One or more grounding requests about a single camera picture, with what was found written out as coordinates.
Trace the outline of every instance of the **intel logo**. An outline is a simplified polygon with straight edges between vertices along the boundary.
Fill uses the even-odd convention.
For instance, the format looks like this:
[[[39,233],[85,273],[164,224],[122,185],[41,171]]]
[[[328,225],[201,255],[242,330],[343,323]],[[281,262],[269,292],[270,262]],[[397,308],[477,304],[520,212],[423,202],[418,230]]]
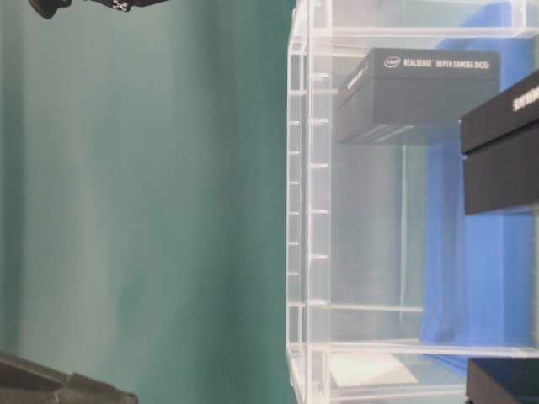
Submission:
[[[401,58],[398,56],[388,56],[384,61],[384,66],[388,69],[394,69],[401,64]]]

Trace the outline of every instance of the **teal wall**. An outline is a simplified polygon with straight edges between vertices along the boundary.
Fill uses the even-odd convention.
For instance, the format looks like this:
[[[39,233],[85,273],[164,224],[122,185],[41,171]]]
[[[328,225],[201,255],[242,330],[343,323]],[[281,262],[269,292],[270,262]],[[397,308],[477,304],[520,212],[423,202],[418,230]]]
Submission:
[[[142,403],[292,403],[292,0],[3,0],[2,346]]]

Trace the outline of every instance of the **clear acrylic box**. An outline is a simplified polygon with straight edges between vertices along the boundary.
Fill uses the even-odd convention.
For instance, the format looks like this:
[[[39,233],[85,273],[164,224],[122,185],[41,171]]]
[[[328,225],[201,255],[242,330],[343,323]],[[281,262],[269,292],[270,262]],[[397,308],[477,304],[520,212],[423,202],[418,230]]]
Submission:
[[[436,94],[388,78],[364,85],[375,95],[343,95],[380,49],[388,68],[404,63],[390,50],[490,52],[499,92],[536,70],[537,27],[539,0],[297,1],[286,347],[298,402],[462,403],[467,357],[539,356],[539,222],[532,210],[462,208],[458,114],[492,91],[470,91],[472,74],[438,77]],[[409,102],[370,104],[396,89]],[[431,119],[405,121],[406,108]]]

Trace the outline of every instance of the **box lid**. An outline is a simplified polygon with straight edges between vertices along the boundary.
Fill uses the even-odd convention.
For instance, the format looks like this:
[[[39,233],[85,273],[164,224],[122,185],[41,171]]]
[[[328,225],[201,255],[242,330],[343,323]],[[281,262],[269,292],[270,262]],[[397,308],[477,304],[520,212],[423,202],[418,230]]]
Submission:
[[[462,152],[469,153],[539,119],[539,72],[462,116]]]

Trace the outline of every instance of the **camera box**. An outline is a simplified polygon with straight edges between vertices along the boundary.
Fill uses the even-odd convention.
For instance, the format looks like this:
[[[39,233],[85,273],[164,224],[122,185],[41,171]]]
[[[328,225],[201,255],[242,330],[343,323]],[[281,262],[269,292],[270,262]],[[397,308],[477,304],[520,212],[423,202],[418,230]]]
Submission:
[[[338,141],[429,144],[499,91],[494,52],[373,49],[335,99]]]
[[[467,214],[539,201],[539,72],[462,117]]]

